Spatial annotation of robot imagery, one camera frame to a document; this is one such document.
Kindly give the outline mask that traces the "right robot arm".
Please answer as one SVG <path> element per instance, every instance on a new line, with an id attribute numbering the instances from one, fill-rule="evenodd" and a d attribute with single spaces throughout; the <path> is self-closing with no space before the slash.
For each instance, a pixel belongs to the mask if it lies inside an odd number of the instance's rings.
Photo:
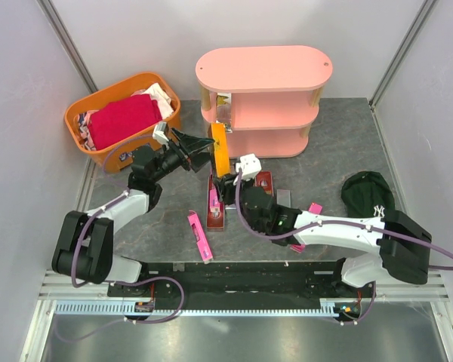
<path id="1" fill-rule="evenodd" d="M 337 261 L 330 285 L 338 296 L 349 296 L 379 279 L 427 282 L 430 233 L 402 211 L 387 210 L 383 216 L 368 218 L 330 217 L 277 204 L 244 176 L 215 176 L 212 184 L 219 199 L 234 204 L 243 226 L 259 238 L 281 246 L 327 245 L 359 251 L 359 256 Z"/>

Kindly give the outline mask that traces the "orange R.O toothpaste box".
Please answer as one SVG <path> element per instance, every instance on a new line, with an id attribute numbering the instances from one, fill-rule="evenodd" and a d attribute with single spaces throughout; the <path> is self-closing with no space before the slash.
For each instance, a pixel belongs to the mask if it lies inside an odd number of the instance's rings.
<path id="1" fill-rule="evenodd" d="M 223 124 L 213 123 L 210 126 L 211 138 L 214 140 L 213 157 L 217 177 L 230 173 L 230 157 L 227 145 L 226 130 Z"/>

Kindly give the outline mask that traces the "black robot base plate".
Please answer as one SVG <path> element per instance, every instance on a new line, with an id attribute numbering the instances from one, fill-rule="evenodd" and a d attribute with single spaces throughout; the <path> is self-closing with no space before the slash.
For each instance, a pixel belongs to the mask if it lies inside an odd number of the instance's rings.
<path id="1" fill-rule="evenodd" d="M 340 280 L 338 262 L 148 262 L 140 279 L 178 281 L 187 296 L 198 293 L 265 292 L 322 298 L 370 298 L 373 283 L 351 287 Z"/>

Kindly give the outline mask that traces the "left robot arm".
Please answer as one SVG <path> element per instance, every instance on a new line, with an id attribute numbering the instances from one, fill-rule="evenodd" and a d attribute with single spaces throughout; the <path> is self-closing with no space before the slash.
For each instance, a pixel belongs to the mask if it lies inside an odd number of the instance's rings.
<path id="1" fill-rule="evenodd" d="M 128 185 L 118 197 L 87 212 L 65 215 L 51 267 L 69 276 L 74 287 L 119 282 L 133 296 L 148 293 L 151 280 L 141 272 L 141 263 L 114 254 L 115 233 L 158 204 L 161 179 L 179 167 L 198 172 L 207 164 L 214 144 L 212 138 L 190 136 L 164 122 L 155 126 L 153 139 L 159 149 L 145 144 L 132 152 Z"/>

